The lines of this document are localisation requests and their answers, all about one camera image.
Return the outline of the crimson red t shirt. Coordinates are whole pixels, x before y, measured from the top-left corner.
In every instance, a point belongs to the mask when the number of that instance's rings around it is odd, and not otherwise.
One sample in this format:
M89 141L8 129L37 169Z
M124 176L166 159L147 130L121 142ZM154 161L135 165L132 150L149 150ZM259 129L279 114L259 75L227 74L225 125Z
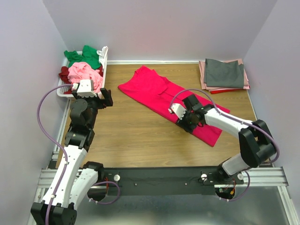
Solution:
M168 108L173 97L184 88L160 76L155 70L141 66L135 71L133 77L126 83L120 84L118 89L170 122L176 123L178 117L170 114ZM191 91L185 91L176 97L174 103L182 104L182 100L192 94ZM195 128L192 135L214 147L221 133L221 129L205 125Z

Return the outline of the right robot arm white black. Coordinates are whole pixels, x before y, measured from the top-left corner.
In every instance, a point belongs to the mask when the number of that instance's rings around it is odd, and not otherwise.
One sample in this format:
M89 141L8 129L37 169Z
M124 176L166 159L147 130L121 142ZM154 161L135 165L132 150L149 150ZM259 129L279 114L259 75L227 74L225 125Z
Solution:
M248 168L257 168L277 153L269 128L263 120L244 120L219 109L215 104L202 105L194 94L173 103L170 110L177 116L177 125L192 133L196 127L213 126L236 137L240 152L222 162L207 178L222 184Z

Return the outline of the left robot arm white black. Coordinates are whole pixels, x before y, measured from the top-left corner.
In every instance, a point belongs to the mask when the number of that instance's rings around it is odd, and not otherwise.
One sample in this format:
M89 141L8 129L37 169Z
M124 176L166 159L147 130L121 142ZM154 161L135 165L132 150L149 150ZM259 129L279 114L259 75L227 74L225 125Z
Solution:
M103 165L88 162L78 173L94 138L94 125L98 111L113 105L111 91L100 90L102 96L79 90L72 92L75 97L70 105L71 123L65 136L59 168L42 202L33 203L31 214L38 225L73 225L77 209L92 185L103 182Z

